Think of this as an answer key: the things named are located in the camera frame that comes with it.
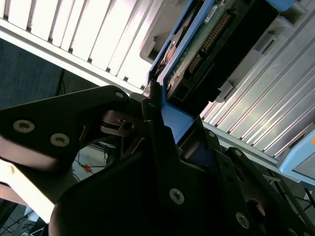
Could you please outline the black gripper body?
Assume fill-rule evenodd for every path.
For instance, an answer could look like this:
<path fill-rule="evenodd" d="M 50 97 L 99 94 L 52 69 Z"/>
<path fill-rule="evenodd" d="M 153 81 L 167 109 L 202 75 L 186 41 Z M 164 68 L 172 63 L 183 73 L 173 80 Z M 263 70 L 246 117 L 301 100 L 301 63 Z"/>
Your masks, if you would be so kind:
<path fill-rule="evenodd" d="M 231 161 L 207 151 L 204 165 L 180 163 L 158 184 L 151 157 L 137 154 L 70 188 L 55 205 L 51 236 L 244 236 L 247 209 Z"/>

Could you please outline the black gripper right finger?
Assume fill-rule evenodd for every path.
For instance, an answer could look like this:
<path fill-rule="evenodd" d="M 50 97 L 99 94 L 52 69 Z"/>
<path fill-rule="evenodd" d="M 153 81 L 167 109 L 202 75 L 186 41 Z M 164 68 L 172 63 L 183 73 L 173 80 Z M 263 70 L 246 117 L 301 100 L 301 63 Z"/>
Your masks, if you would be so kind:
<path fill-rule="evenodd" d="M 222 150 L 212 131 L 204 128 L 201 118 L 195 121 L 195 129 L 202 133 L 210 145 L 219 147 L 219 153 L 230 158 L 242 190 L 250 218 L 267 236 L 313 236 L 313 225 L 305 223 L 291 208 L 281 190 L 283 179 L 275 189 L 259 169 L 238 148 Z"/>

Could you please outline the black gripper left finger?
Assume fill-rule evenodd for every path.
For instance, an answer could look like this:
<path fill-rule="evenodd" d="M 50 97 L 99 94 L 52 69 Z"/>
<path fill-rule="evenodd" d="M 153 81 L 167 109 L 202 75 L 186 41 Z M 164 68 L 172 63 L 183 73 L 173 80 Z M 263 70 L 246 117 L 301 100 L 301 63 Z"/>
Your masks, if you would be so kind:
<path fill-rule="evenodd" d="M 54 205 L 70 188 L 80 197 L 143 190 L 181 204 L 181 163 L 161 95 L 156 82 L 147 95 L 104 86 L 1 110 L 1 183 L 28 205 Z M 98 141 L 114 143 L 113 163 L 76 183 L 78 151 Z"/>

